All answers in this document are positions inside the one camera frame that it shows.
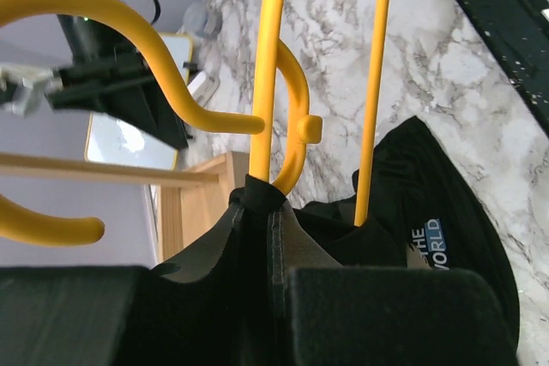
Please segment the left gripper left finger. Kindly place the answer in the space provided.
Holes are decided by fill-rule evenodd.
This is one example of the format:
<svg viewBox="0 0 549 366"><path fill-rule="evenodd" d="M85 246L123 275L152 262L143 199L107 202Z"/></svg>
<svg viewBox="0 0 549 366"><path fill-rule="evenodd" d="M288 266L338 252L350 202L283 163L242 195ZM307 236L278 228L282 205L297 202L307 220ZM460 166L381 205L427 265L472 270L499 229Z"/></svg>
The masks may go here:
<svg viewBox="0 0 549 366"><path fill-rule="evenodd" d="M270 365L238 252L248 216L234 204L202 240L210 261L177 281L164 266L6 267L4 365Z"/></svg>

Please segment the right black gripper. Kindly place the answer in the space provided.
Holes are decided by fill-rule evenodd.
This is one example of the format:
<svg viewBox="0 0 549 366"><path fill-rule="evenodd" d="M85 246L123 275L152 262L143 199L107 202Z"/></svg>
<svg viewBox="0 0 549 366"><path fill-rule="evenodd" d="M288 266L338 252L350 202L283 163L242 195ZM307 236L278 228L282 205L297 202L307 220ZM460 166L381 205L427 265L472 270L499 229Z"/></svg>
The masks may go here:
<svg viewBox="0 0 549 366"><path fill-rule="evenodd" d="M98 112L135 126L172 148L187 148L189 135L184 122L158 83L149 77L150 70L140 53L115 53L55 69L55 86L46 93L46 100L54 105L81 91L95 92L92 102Z"/></svg>

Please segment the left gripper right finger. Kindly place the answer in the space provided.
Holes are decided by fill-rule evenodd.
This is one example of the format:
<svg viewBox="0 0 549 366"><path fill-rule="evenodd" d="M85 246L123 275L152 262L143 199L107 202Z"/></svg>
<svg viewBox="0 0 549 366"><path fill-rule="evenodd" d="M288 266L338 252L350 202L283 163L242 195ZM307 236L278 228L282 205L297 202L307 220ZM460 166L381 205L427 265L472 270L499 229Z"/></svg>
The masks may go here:
<svg viewBox="0 0 549 366"><path fill-rule="evenodd" d="M491 287L464 270L344 267L289 208L268 219L274 341L283 365L515 365Z"/></svg>

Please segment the black printed t shirt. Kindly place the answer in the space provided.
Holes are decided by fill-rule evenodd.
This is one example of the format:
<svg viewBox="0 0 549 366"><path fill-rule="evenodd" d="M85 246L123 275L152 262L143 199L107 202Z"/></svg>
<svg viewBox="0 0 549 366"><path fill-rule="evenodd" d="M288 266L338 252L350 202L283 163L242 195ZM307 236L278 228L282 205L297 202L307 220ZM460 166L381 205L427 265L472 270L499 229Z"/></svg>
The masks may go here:
<svg viewBox="0 0 549 366"><path fill-rule="evenodd" d="M375 147L368 218L351 217L357 198L292 208L274 186L247 177L231 203L248 216L240 237L240 274L254 310L246 324L268 327L273 362L275 324L268 278L268 219L293 211L305 233L343 267L464 270L492 289L510 337L518 346L519 302L509 259L472 190L428 127L416 117L391 130Z"/></svg>

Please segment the yellow plastic hanger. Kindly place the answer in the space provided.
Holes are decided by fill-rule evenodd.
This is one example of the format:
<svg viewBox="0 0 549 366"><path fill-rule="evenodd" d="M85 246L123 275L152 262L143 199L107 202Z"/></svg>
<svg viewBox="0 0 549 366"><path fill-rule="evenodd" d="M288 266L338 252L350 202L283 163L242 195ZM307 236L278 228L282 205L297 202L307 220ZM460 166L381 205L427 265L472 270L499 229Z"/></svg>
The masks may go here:
<svg viewBox="0 0 549 366"><path fill-rule="evenodd" d="M309 114L309 89L295 56L280 40L283 0L262 0L256 49L253 115L209 111L192 98L187 86L180 97L168 99L175 113L187 124L208 132L251 135L249 174L268 183L273 133L275 72L278 69L289 92L287 153L274 186L287 195L304 168L306 145L322 139L322 119ZM366 91L364 133L354 224L362 226L368 216L377 107L389 0L377 0L371 41L369 79Z"/></svg>

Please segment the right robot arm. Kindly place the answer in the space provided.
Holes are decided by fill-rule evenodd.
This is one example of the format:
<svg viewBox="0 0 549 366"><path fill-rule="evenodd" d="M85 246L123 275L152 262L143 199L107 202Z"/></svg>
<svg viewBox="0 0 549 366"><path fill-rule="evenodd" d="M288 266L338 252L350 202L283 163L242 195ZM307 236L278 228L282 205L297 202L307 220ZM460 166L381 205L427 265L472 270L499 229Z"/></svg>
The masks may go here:
<svg viewBox="0 0 549 366"><path fill-rule="evenodd" d="M73 57L53 71L53 110L107 115L175 149L188 146L168 102L185 94L184 78L149 21L120 0L1 0L4 26L36 15L57 16Z"/></svg>

